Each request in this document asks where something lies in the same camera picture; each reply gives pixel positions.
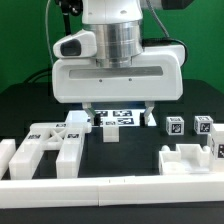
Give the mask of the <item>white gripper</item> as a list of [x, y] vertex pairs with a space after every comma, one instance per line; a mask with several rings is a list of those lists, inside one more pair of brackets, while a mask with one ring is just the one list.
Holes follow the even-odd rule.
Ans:
[[139, 117], [140, 126], [145, 127], [153, 101], [177, 100], [183, 93], [185, 49], [181, 45], [145, 47], [128, 67], [100, 68], [95, 35], [81, 30], [57, 41], [53, 52], [57, 57], [52, 69], [55, 98], [61, 103], [83, 103], [93, 126], [101, 123], [93, 102], [146, 101]]

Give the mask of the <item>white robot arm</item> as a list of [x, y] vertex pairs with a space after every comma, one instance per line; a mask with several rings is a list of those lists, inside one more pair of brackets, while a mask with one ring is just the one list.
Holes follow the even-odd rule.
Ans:
[[53, 46], [54, 97], [80, 103], [92, 122], [97, 121], [93, 102], [142, 101], [140, 124], [147, 125], [156, 101], [181, 97], [187, 48], [168, 36], [143, 40], [142, 10], [179, 10], [193, 1], [74, 0], [83, 29]]

